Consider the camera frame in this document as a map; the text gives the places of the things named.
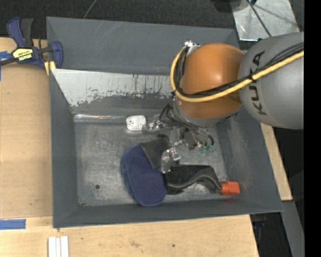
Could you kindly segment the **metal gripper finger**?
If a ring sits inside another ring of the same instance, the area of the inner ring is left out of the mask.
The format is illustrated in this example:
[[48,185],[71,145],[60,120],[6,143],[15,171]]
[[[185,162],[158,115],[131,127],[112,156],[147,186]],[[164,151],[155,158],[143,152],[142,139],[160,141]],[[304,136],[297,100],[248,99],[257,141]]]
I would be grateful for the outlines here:
[[160,132],[163,128],[164,123],[157,120],[144,124],[142,127],[142,132]]
[[175,148],[169,148],[161,156],[161,173],[170,172],[170,167],[181,160],[181,156]]

